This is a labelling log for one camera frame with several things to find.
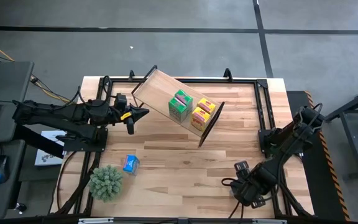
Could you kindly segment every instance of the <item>concrete floor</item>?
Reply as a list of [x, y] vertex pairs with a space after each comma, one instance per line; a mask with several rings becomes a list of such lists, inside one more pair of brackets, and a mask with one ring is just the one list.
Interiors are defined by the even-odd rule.
[[[259, 4], [265, 29], [358, 30], [358, 1]], [[0, 26], [257, 28], [252, 0], [0, 0]], [[358, 35], [266, 35], [266, 41], [274, 77], [284, 78], [287, 90], [309, 90], [323, 114], [358, 93]], [[258, 34], [0, 31], [0, 48], [35, 62], [34, 74], [68, 98], [85, 75], [145, 74], [154, 64], [171, 75], [220, 77], [229, 67], [235, 77], [266, 77]], [[26, 98], [59, 103], [32, 85]], [[340, 121], [323, 131], [338, 176], [356, 171]], [[25, 189], [45, 189], [22, 190], [33, 205], [26, 215], [47, 213], [54, 181], [26, 183]], [[358, 221], [358, 180], [339, 181]]]

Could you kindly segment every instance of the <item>wooden tabletop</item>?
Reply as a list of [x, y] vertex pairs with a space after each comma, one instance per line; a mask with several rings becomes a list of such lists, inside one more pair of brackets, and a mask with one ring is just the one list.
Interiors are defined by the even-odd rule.
[[[84, 77], [81, 93], [84, 99], [95, 99], [100, 77]], [[267, 79], [273, 115], [277, 127], [292, 121], [284, 81]], [[106, 150], [100, 167], [112, 165], [122, 170], [128, 154], [140, 160], [137, 176], [124, 174], [124, 187], [113, 202], [94, 200], [92, 216], [109, 217], [193, 217], [227, 218], [237, 200], [230, 188], [221, 185], [224, 177], [236, 177], [234, 163], [247, 161], [250, 168], [264, 159], [260, 152], [257, 131], [260, 129], [254, 87], [250, 84], [192, 83], [190, 87], [217, 102], [225, 101], [215, 127], [198, 148], [200, 137], [169, 120], [156, 111], [135, 124], [135, 134], [128, 135], [126, 126], [108, 126]], [[115, 83], [113, 92], [127, 95], [135, 83]], [[265, 98], [260, 91], [265, 110]], [[265, 118], [267, 128], [269, 121]], [[78, 185], [84, 153], [77, 153], [68, 163], [60, 185], [61, 204], [66, 202]], [[292, 157], [285, 164], [288, 188], [310, 213], [313, 207], [305, 171], [299, 158]], [[83, 211], [88, 196], [84, 190]], [[282, 195], [278, 195], [284, 212]], [[57, 210], [56, 193], [51, 212]], [[239, 217], [240, 208], [234, 214]], [[263, 207], [246, 207], [244, 218], [273, 218], [272, 202]]]

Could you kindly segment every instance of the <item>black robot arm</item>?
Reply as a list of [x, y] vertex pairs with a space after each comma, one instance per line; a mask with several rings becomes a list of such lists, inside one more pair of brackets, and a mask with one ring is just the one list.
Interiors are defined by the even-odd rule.
[[64, 106], [34, 101], [13, 101], [17, 106], [13, 119], [17, 124], [43, 124], [66, 131], [66, 139], [96, 142], [101, 128], [108, 124], [127, 124], [128, 134], [134, 133], [134, 123], [149, 110], [127, 105], [125, 95], [118, 93], [113, 106], [103, 100]]
[[[278, 192], [278, 186], [290, 199], [291, 205], [298, 215], [309, 215], [296, 201], [289, 189], [283, 184], [280, 176], [284, 163], [299, 148], [306, 150], [312, 146], [308, 138], [317, 133], [324, 122], [324, 116], [316, 111], [316, 107], [307, 106], [300, 108], [293, 121], [283, 129], [274, 128], [270, 133], [262, 136], [261, 147], [270, 152], [270, 157], [258, 163], [251, 171], [246, 161], [234, 165], [238, 179], [223, 179], [222, 183], [231, 187], [234, 197], [244, 206], [257, 208], [265, 205], [265, 201], [274, 197]], [[273, 190], [269, 198], [263, 198]]]

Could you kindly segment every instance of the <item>blue package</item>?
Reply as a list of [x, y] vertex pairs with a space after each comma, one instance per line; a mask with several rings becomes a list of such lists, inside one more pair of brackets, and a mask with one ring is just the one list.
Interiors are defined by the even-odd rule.
[[136, 175], [139, 160], [135, 155], [127, 155], [123, 170], [129, 174]]

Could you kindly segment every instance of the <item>green plant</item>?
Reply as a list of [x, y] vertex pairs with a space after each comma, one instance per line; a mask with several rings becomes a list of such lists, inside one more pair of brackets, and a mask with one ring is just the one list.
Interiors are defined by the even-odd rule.
[[88, 186], [95, 199], [110, 202], [121, 191], [122, 173], [110, 165], [95, 168]]

